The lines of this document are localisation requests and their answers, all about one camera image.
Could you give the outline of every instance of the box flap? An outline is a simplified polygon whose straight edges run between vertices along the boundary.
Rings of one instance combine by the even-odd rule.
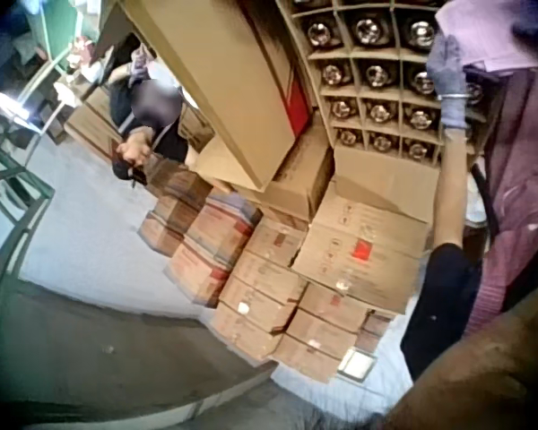
[[[425,222],[341,197],[334,183],[329,184],[313,223],[417,258],[429,233]]]
[[[342,197],[432,223],[437,169],[342,145],[334,149],[334,162]]]

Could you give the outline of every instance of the stacked cardboard boxes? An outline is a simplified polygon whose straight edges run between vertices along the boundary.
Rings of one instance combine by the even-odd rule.
[[[261,213],[238,194],[212,190],[171,257],[166,275],[194,303],[216,307],[260,218]]]
[[[163,190],[138,233],[151,249],[171,257],[204,207],[211,186],[196,173],[176,168],[168,174]]]
[[[323,199],[333,170],[333,152],[317,116],[263,193],[239,186],[235,188],[257,205],[267,218],[306,230]]]
[[[275,351],[307,286],[289,269],[304,237],[263,218],[221,293],[212,327],[257,362]]]
[[[323,383],[372,354],[413,291],[426,222],[342,198],[332,182],[292,269],[310,281],[273,358]]]

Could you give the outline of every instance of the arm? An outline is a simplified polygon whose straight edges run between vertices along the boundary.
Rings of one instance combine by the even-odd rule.
[[[441,121],[445,126],[445,148],[434,204],[434,248],[443,244],[462,248],[467,174],[466,76],[454,37],[437,35],[427,69],[442,99]]]
[[[446,129],[444,156],[434,201],[434,248],[443,244],[463,247],[466,174],[465,132]]]

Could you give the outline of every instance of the hand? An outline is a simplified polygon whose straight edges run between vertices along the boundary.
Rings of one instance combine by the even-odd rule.
[[[466,99],[447,99],[446,96],[466,94],[466,75],[460,57],[460,47],[454,36],[435,38],[427,63],[429,77],[434,81],[437,94],[442,99],[441,121],[447,127],[466,129]]]
[[[152,148],[142,139],[136,136],[130,136],[127,141],[120,143],[116,152],[121,154],[122,158],[133,167],[139,168],[143,166],[147,158],[152,153]]]

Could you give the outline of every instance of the light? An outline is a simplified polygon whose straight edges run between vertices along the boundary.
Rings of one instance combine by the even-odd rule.
[[[183,93],[183,97],[187,103],[189,103],[193,108],[199,109],[199,107],[197,106],[197,103],[195,103],[194,98],[189,95],[189,93],[187,92],[185,88],[182,88],[181,92]]]
[[[16,100],[9,98],[0,92],[0,108],[6,111],[11,116],[18,116],[21,119],[28,119],[30,112],[22,107]]]

